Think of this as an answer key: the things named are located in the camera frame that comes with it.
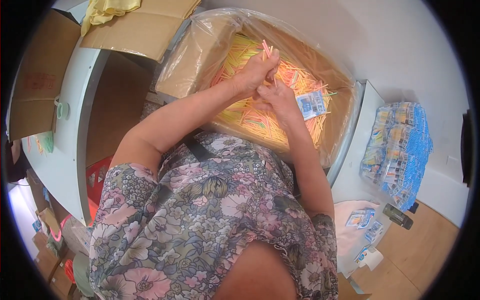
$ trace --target open cardboard box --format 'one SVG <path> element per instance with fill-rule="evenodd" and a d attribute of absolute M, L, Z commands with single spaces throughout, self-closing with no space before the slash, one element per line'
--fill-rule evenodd
<path fill-rule="evenodd" d="M 7 114 L 8 137 L 18 140 L 55 131 L 54 99 L 80 37 L 80 25 L 68 12 L 50 10 L 25 50 Z"/>
<path fill-rule="evenodd" d="M 273 17 L 236 8 L 225 8 L 196 14 L 192 24 L 176 45 L 156 85 L 158 93 L 176 98 L 207 89 L 221 66 L 236 33 L 252 40 L 268 41 L 268 45 L 281 51 L 316 79 L 328 84 L 337 92 L 330 101 L 325 118 L 318 152 L 323 167 L 329 167 L 336 159 L 350 119 L 360 99 L 355 81 L 348 70 L 341 67 L 295 28 Z M 226 123 L 218 118 L 203 126 L 205 130 L 228 133 L 263 145 L 277 153 L 284 161 L 291 162 L 289 149 L 282 143 L 254 135 L 238 124 Z"/>

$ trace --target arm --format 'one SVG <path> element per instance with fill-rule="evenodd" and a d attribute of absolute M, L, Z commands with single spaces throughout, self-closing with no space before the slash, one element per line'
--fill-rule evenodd
<path fill-rule="evenodd" d="M 229 105 L 251 97 L 255 88 L 276 72 L 279 61 L 278 50 L 266 61 L 260 53 L 233 78 L 158 109 L 128 131 L 110 166 L 137 163 L 156 174 L 162 153 Z"/>
<path fill-rule="evenodd" d="M 301 205 L 305 212 L 310 218 L 325 214 L 333 219 L 335 214 L 330 184 L 305 126 L 295 94 L 281 80 L 277 80 L 277 83 L 277 88 L 273 85 L 258 87 L 259 97 L 268 104 L 259 104 L 257 107 L 273 111 L 278 124 L 287 134 L 301 193 Z"/>

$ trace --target red object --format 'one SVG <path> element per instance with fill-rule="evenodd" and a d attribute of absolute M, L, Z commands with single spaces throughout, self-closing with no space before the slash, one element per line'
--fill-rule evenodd
<path fill-rule="evenodd" d="M 113 155 L 104 158 L 89 166 L 86 170 L 88 207 L 90 209 L 92 223 L 93 220 L 95 220 L 96 211 L 100 205 L 103 183 L 105 182 L 105 176 L 107 175 L 112 158 Z"/>
<path fill-rule="evenodd" d="M 75 277 L 73 276 L 73 261 L 71 259 L 67 259 L 65 262 L 65 275 L 70 279 L 72 283 L 75 283 Z"/>

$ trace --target hand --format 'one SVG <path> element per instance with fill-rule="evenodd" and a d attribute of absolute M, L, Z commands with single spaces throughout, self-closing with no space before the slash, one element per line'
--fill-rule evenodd
<path fill-rule="evenodd" d="M 298 126 L 305 127 L 303 115 L 295 99 L 295 93 L 283 81 L 276 80 L 277 87 L 261 85 L 257 88 L 254 100 L 263 99 L 267 103 L 254 103 L 256 109 L 270 110 L 275 113 L 280 128 L 288 132 Z"/>
<path fill-rule="evenodd" d="M 280 52 L 278 49 L 272 51 L 272 55 L 265 61 L 262 60 L 263 51 L 250 57 L 247 64 L 233 76 L 233 82 L 238 94 L 249 98 L 253 96 L 255 89 L 264 81 L 273 82 L 274 75 L 280 65 Z"/>

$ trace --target red plastic stool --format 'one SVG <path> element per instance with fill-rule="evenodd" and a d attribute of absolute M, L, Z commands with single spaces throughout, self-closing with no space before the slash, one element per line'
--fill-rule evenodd
<path fill-rule="evenodd" d="M 113 155 L 104 158 L 89 166 L 86 170 L 88 207 L 90 209 L 92 223 L 93 220 L 95 220 L 96 211 L 100 205 L 103 183 L 105 182 L 105 176 L 107 175 L 112 158 Z"/>

